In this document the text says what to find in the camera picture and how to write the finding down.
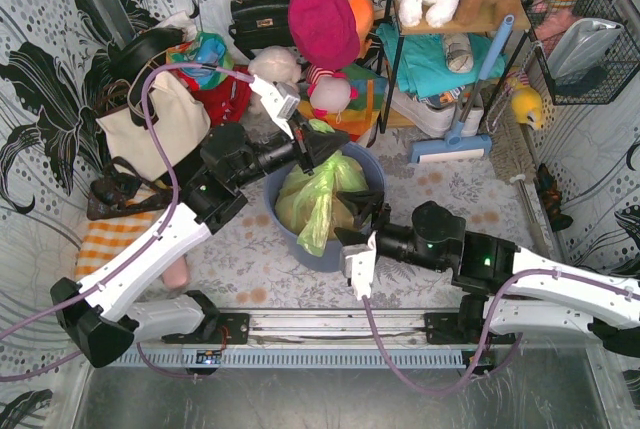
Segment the blue trash bin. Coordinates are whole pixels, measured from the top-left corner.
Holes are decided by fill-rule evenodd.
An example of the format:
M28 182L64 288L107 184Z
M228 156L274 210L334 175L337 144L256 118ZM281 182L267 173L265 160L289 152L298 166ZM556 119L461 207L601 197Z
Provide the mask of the blue trash bin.
M370 190L386 190L386 176L382 166L369 149L350 142L342 147L342 152L345 156L355 159L360 164ZM276 216L275 205L279 191L284 184L286 176L291 172L293 167L293 164L289 164L266 177L264 182L264 202L267 213L283 236L289 254L298 263L316 272L336 272L339 270L341 252L341 244L338 240L329 240L325 246L324 254L321 257L313 256L297 243L297 235L289 231Z

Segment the green trash bag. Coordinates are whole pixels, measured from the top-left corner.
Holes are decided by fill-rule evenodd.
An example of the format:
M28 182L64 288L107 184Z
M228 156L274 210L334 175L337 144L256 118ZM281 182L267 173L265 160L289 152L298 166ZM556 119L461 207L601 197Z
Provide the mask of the green trash bag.
M339 192L369 188L363 168L343 151L334 152L306 174L295 165L286 175L275 203L279 222L294 234L294 242L306 253L321 257L336 228L354 230L354 216Z

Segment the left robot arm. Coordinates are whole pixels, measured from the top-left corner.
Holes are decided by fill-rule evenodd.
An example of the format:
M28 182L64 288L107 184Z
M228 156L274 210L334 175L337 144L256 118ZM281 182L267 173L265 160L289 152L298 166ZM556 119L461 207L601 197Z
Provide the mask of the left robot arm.
M209 340L220 311L201 291L148 303L139 296L240 212L247 203L245 185L291 164L311 173L349 141L347 133L317 130L300 114L258 142L238 122L211 129L200 146L201 168L142 236L80 281L62 278L53 285L58 323L95 368L143 341Z

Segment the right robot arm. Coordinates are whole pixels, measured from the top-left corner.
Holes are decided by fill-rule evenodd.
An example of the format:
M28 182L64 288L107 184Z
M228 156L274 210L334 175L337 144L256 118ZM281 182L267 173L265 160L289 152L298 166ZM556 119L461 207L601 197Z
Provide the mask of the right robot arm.
M464 296L457 311L427 312L434 345L506 343L519 333L598 340L613 353L639 354L639 281L553 261L515 243L467 230L434 201L417 206L407 226L392 223L381 191L337 194L354 217L338 228L341 270L357 299L371 295L380 258L448 271Z

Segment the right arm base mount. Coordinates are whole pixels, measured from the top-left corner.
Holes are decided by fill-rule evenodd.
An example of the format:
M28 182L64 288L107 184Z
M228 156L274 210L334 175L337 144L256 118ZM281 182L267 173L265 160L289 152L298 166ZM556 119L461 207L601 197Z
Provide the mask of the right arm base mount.
M427 342L434 345L478 344L484 319L458 312L427 312L424 314Z

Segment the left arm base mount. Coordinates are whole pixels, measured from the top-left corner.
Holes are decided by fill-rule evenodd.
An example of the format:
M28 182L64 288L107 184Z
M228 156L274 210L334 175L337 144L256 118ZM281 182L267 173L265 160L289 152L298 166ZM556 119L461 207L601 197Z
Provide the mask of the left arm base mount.
M216 318L205 319L189 334L170 334L161 340L166 344L244 345L248 341L249 325L249 313L221 313Z

